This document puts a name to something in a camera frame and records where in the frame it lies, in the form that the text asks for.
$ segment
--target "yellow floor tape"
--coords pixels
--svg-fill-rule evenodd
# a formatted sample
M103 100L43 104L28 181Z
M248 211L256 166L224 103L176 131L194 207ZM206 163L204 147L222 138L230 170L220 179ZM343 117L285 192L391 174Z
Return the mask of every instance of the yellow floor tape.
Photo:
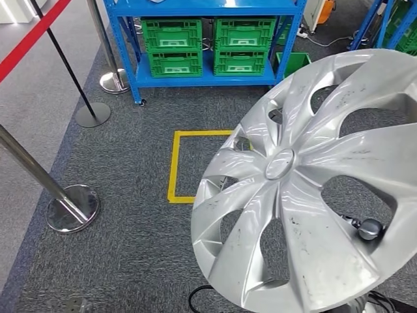
M178 169L178 158L179 156L179 141L185 136L229 136L231 130L176 130L173 134L172 145L172 157L168 184L167 199L169 203L194 203L195 197L177 197L175 196L176 185L176 173Z

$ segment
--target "power strip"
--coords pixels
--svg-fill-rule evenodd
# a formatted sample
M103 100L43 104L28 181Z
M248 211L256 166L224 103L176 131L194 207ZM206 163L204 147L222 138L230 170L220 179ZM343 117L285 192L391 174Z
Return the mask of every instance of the power strip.
M308 34L304 32L302 33L302 29L299 28L299 30L297 31L297 37L307 38L308 37Z

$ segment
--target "stanchion post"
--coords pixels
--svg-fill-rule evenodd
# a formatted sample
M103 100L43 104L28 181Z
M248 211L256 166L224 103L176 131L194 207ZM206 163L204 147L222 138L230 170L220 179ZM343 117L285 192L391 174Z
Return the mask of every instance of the stanchion post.
M39 17L43 18L43 13L39 8L36 0L30 0L30 3L35 9L35 12ZM109 119L111 114L111 110L109 106L104 103L95 102L90 104L90 101L86 97L85 93L83 91L78 80L74 74L74 71L71 68L65 54L63 52L60 44L57 41L57 38L52 33L51 28L47 30L47 33L49 35L49 38L52 41L54 46L58 51L59 55L61 57L66 68L68 70L68 73L71 76L74 84L77 87L78 92L81 94L81 98L85 103L85 106L79 109L75 114L75 120L77 124L81 127L96 127L101 125Z
M0 125L0 145L54 198L48 206L50 227L72 233L87 227L97 216L99 199L93 189L85 185L61 188L2 125Z
M104 91L112 94L120 94L128 91L130 87L129 86L127 76L123 68L118 68L115 55L110 46L110 41L109 41L109 37L104 28L103 19L100 15L97 1L87 0L87 3L97 29L97 33L104 50L104 55L111 69L111 72L104 74L101 77L100 85Z

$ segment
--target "stanchion base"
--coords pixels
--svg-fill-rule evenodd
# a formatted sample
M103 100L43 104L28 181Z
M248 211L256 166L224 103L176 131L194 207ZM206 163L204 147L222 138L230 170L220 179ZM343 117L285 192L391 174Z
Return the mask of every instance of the stanchion base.
M107 121L110 117L110 114L112 114L110 107L104 103L91 103L91 107L94 111L96 118L91 116L87 106L83 106L75 114L75 122L81 127L96 127Z
M93 189L85 185L73 185L68 186L64 190L69 199L87 219L85 223L81 224L65 209L59 200L52 199L48 205L46 220L53 230L60 233L75 233L87 227L97 216L100 202L97 193Z
M100 85L104 89L106 93L112 93L114 95L118 95L120 93L125 93L130 89L127 75L123 68L118 70L120 80L119 82L117 75L113 72L109 72L103 75L100 80Z

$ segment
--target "hubcap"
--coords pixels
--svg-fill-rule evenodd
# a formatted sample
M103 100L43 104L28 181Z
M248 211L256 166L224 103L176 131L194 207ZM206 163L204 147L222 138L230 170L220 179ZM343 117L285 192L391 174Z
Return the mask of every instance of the hubcap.
M294 151L284 149L275 155L266 167L265 174L268 179L278 179L284 176L291 168L294 160Z
M339 137L351 113L399 108L417 121L417 58L375 49L332 55L303 67L259 100L203 175L192 214L192 242L203 274L229 301L254 312L323 312L363 295L417 251L417 123ZM316 112L319 89L338 85ZM269 118L282 109L282 124ZM247 138L250 151L236 146ZM349 176L392 197L392 220L380 240L328 207L328 180ZM236 183L224 188L225 177ZM222 220L242 210L228 237ZM272 280L260 249L273 219L284 226L290 280Z

